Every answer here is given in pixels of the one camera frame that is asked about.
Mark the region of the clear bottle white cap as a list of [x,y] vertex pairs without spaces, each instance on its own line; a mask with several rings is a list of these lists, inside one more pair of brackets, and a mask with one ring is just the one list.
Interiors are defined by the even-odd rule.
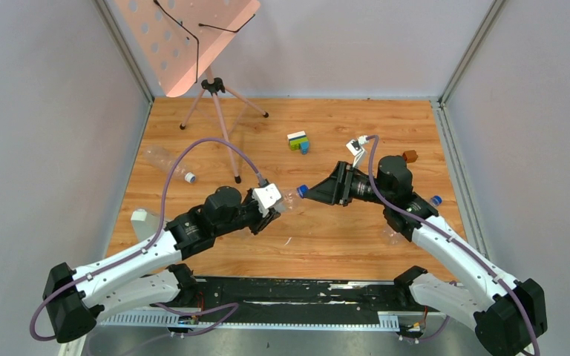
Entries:
[[152,145],[146,147],[143,152],[143,156],[150,165],[165,174],[168,174],[173,168],[172,177],[174,179],[182,180],[189,184],[193,184],[197,180],[196,175],[193,173],[192,169],[187,166],[187,164],[180,162],[174,166],[177,160],[177,155],[161,146]]

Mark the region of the clear Pepsi bottle blue label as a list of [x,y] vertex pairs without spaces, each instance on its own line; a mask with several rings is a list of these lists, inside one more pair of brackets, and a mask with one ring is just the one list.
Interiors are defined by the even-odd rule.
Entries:
[[[280,188],[278,189],[281,191],[281,194],[283,196],[283,204],[286,208],[286,210],[282,212],[281,215],[288,211],[294,210],[297,204],[303,199],[298,196],[296,188],[289,190],[281,190]],[[254,236],[253,234],[250,233],[245,223],[245,198],[241,201],[240,215],[238,217],[240,218],[239,220],[240,225],[238,226],[238,229],[236,230],[235,234],[245,238]]]

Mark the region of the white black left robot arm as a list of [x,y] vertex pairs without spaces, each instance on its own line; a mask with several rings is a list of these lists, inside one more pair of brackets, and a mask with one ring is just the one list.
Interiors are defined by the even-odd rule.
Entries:
[[154,233],[104,260],[71,268],[54,266],[47,277],[42,308],[58,343],[89,333],[97,323],[141,306],[167,303],[190,306],[197,286],[183,260],[211,248],[234,231],[258,234],[285,210],[274,183],[251,188],[246,197],[229,186],[218,188]]

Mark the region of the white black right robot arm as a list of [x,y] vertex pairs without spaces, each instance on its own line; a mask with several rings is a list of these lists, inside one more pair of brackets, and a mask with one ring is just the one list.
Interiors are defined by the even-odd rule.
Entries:
[[388,226],[435,257],[460,283],[453,286],[413,266],[394,280],[398,306],[410,310],[420,304],[446,314],[472,329],[491,355],[538,355],[537,339],[547,330],[543,288],[482,256],[414,192],[412,182],[402,156],[382,157],[376,174],[340,161],[302,196],[328,205],[347,206],[353,200],[383,205]]

